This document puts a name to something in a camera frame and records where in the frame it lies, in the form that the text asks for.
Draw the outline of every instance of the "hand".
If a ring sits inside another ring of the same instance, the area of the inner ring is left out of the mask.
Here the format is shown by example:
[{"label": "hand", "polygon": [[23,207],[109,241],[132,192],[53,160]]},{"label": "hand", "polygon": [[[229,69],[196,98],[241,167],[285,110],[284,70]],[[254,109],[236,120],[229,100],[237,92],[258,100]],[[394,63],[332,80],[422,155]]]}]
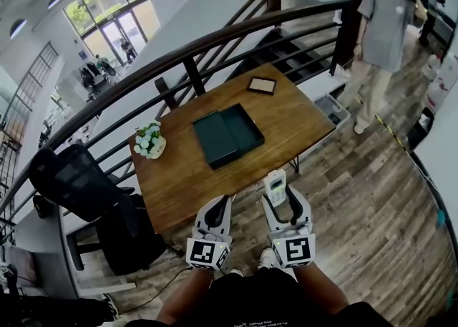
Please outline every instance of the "hand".
[{"label": "hand", "polygon": [[355,55],[355,59],[361,60],[363,57],[363,49],[361,48],[361,44],[357,44],[355,49],[353,50],[353,54]]}]

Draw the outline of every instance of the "beige pants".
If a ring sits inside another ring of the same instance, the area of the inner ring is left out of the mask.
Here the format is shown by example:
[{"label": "beige pants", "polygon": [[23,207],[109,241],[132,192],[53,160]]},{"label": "beige pants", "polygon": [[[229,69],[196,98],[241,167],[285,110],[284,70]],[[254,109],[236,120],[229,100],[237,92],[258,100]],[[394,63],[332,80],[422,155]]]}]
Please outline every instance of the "beige pants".
[{"label": "beige pants", "polygon": [[354,60],[351,66],[351,78],[346,83],[345,90],[337,99],[347,108],[353,102],[364,79],[371,70],[373,70],[373,76],[369,82],[369,93],[364,99],[363,107],[356,116],[356,123],[363,129],[366,129],[374,120],[375,115],[379,113],[381,100],[384,97],[392,73],[366,62]]}]

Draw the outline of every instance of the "white flower arrangement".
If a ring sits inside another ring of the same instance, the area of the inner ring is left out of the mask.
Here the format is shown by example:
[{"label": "white flower arrangement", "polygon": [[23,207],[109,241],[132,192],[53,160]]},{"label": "white flower arrangement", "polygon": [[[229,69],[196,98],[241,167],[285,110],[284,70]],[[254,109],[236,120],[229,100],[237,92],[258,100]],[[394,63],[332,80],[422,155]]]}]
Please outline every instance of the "white flower arrangement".
[{"label": "white flower arrangement", "polygon": [[142,129],[137,129],[134,151],[147,159],[151,159],[152,148],[158,143],[160,137],[160,122],[156,120]]}]

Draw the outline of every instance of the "chair backrest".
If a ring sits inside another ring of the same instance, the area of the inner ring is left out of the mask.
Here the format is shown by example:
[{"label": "chair backrest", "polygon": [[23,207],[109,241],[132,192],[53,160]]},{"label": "chair backrest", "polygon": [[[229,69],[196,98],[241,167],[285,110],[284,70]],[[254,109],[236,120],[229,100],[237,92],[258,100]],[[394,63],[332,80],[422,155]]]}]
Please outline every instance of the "chair backrest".
[{"label": "chair backrest", "polygon": [[50,149],[35,154],[29,179],[47,199],[86,221],[102,216],[122,197],[83,145],[73,144],[56,155]]}]

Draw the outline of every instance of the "dark green box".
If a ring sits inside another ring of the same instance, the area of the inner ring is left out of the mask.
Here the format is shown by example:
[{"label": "dark green box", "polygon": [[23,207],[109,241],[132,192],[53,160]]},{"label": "dark green box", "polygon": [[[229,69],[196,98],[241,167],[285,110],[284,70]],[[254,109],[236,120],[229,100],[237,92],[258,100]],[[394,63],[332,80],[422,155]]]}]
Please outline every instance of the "dark green box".
[{"label": "dark green box", "polygon": [[241,104],[193,122],[207,163],[216,170],[264,144],[265,138]]}]

